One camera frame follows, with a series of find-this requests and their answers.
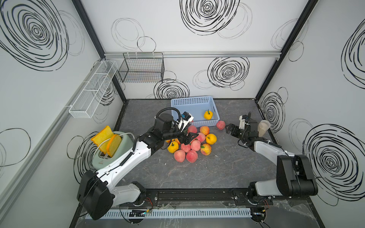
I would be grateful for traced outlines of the light blue plastic basket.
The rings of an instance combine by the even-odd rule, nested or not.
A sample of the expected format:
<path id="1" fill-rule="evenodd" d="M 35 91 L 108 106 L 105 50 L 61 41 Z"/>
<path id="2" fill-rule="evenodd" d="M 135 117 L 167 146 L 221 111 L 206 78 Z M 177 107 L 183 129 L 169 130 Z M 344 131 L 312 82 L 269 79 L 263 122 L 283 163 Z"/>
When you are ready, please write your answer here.
<path id="1" fill-rule="evenodd" d="M 184 112 L 190 113 L 194 117 L 191 124 L 197 128 L 201 126 L 216 126 L 220 121 L 217 107 L 211 96 L 172 99 L 171 107 L 178 109 L 181 114 Z M 204 114 L 208 110 L 213 113 L 210 120 L 204 118 Z"/>

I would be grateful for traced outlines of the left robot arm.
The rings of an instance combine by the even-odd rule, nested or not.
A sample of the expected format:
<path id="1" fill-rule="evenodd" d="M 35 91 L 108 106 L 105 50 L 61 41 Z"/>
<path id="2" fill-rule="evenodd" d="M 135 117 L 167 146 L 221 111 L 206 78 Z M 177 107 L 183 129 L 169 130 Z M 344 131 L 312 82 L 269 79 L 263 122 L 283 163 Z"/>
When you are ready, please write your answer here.
<path id="1" fill-rule="evenodd" d="M 188 144 L 198 135 L 188 133 L 187 126 L 194 119 L 184 112 L 175 121 L 168 109 L 160 110 L 154 125 L 138 136 L 131 149 L 112 163 L 97 171 L 89 170 L 82 175 L 77 200 L 93 220 L 102 218 L 112 207 L 124 203 L 141 205 L 146 198 L 146 189 L 134 181 L 126 186 L 118 183 L 139 163 L 151 157 L 162 148 L 166 140 L 178 139 Z"/>

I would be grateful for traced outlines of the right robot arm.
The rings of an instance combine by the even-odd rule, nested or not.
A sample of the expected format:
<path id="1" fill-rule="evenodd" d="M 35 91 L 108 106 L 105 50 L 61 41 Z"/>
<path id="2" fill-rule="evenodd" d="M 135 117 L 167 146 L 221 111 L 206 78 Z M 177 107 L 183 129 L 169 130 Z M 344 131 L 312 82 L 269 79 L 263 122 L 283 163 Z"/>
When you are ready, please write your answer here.
<path id="1" fill-rule="evenodd" d="M 250 183 L 248 199 L 274 196 L 302 198 L 317 195 L 318 185 L 309 158 L 290 153 L 282 146 L 260 137 L 258 123 L 253 120 L 245 120 L 243 127 L 228 124 L 225 130 L 238 139 L 239 146 L 251 149 L 276 165 L 276 178 Z"/>

